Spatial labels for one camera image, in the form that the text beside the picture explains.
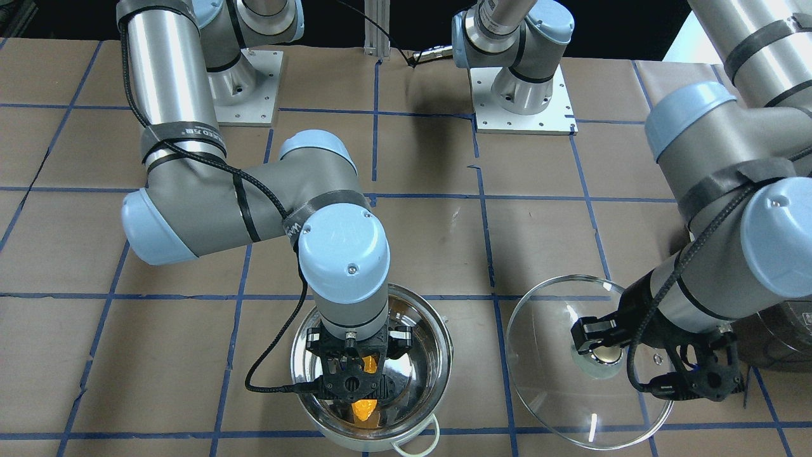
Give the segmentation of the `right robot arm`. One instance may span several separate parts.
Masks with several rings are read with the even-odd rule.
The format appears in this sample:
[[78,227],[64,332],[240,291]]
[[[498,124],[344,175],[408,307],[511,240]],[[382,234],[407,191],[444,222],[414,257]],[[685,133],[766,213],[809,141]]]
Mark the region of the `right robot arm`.
[[146,263],[172,264],[286,237],[321,321],[306,349],[320,359],[314,381],[246,389],[311,394],[341,402],[389,402],[399,393],[384,364],[412,349],[412,330],[388,317],[391,252],[369,208],[358,171],[336,135],[304,130],[287,139],[277,162],[227,164],[201,43],[201,18],[220,6],[201,2],[120,1],[124,91],[142,126],[145,188],[128,194],[121,218],[131,249]]

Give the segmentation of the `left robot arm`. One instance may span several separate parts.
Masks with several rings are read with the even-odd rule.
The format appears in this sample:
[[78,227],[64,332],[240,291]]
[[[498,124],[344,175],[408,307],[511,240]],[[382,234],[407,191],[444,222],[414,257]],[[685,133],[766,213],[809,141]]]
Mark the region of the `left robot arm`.
[[692,1],[737,89],[707,81],[665,96],[645,131],[694,241],[626,288],[603,317],[528,292],[509,358],[617,369],[640,344],[700,368],[736,362],[731,325],[810,295],[810,2]]

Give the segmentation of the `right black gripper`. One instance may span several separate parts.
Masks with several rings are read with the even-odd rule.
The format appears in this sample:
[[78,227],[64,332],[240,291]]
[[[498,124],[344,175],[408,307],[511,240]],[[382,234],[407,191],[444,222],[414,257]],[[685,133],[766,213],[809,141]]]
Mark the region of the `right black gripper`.
[[[306,349],[319,358],[325,375],[334,375],[349,365],[357,365],[368,373],[380,371],[395,381],[390,375],[414,373],[408,355],[412,347],[414,328],[409,325],[392,327],[384,324],[373,336],[360,341],[354,336],[336,338],[325,327],[312,327],[306,332]],[[389,401],[401,391],[402,387],[395,381],[396,396]]]

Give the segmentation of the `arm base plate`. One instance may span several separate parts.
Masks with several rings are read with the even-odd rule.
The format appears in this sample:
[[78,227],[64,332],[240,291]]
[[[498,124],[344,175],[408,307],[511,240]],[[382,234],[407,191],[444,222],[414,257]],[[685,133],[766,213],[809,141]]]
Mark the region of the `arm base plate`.
[[218,124],[272,126],[283,66],[281,50],[243,50],[229,69],[207,73]]
[[551,80],[530,83],[507,67],[469,69],[476,129],[498,134],[577,134],[576,116],[561,67]]

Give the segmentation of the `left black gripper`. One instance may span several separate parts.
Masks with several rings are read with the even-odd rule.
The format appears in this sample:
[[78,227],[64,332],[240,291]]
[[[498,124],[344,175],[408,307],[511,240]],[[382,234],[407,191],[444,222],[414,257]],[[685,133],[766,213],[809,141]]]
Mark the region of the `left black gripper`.
[[572,358],[582,365],[618,366],[629,358],[633,338],[664,349],[665,341],[698,334],[698,307],[690,293],[674,286],[657,303],[657,289],[631,286],[617,298],[618,309],[604,316],[583,316],[570,329]]

